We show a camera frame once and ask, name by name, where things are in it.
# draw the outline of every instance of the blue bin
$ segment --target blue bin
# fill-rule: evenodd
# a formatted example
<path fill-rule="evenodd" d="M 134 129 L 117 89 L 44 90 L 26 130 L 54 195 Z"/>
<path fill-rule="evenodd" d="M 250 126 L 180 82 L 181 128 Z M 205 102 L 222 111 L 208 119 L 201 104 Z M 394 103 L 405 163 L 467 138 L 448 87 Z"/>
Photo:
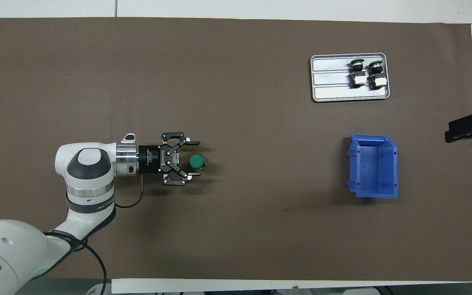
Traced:
<path fill-rule="evenodd" d="M 350 137 L 351 192 L 361 198 L 398 198 L 397 146 L 388 136 Z"/>

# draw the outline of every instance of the robotic arm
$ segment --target robotic arm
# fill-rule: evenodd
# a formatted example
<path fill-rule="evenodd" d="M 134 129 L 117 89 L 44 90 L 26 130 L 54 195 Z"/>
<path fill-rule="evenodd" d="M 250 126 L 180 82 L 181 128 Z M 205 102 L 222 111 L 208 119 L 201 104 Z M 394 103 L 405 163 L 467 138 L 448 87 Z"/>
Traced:
<path fill-rule="evenodd" d="M 55 167 L 67 185 L 67 219 L 50 232 L 58 236 L 46 236 L 17 220 L 0 220 L 0 294 L 12 295 L 29 280 L 46 274 L 76 250 L 77 240 L 86 240 L 114 219 L 115 176 L 159 173 L 163 185 L 182 186 L 201 175 L 178 166 L 178 149 L 199 145 L 183 132 L 163 133 L 160 145 L 136 147 L 135 139 L 129 133 L 120 144 L 73 143 L 58 149 Z M 172 139 L 179 142 L 171 146 Z M 180 179 L 169 177 L 171 172 Z"/>

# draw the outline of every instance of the white circular cap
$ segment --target white circular cap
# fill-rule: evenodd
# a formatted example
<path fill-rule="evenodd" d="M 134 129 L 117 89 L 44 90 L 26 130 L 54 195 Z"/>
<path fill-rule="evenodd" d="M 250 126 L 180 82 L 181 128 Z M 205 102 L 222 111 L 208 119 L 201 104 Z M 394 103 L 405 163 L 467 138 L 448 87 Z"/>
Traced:
<path fill-rule="evenodd" d="M 84 165 L 92 165 L 101 159 L 101 152 L 99 149 L 84 149 L 77 156 L 77 161 Z"/>

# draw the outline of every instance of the metal tray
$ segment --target metal tray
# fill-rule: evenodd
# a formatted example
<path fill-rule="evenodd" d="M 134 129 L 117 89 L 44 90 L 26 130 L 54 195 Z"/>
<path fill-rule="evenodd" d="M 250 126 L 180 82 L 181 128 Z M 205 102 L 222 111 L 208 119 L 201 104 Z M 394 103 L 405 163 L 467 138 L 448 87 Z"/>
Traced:
<path fill-rule="evenodd" d="M 349 62 L 355 58 L 363 58 L 364 72 L 368 73 L 367 65 L 375 60 L 382 60 L 383 70 L 387 75 L 387 86 L 371 90 L 369 84 L 359 88 L 349 85 Z M 389 97 L 389 72 L 386 55 L 379 53 L 364 54 L 326 54 L 311 58 L 311 80 L 313 99 L 317 102 L 372 100 Z"/>

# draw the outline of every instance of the brown table surface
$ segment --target brown table surface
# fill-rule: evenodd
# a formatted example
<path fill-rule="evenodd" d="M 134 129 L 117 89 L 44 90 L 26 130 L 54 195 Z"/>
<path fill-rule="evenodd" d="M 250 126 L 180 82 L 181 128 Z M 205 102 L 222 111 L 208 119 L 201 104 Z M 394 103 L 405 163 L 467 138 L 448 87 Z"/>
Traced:
<path fill-rule="evenodd" d="M 314 103 L 311 56 L 359 52 L 386 54 L 391 96 Z M 469 25 L 0 19 L 0 219 L 63 222 L 62 144 L 183 131 L 204 175 L 148 177 L 90 237 L 110 277 L 472 281 L 472 141 L 443 135 L 470 113 Z M 352 133 L 395 142 L 397 200 L 349 192 Z M 50 276 L 101 270 L 78 252 Z"/>

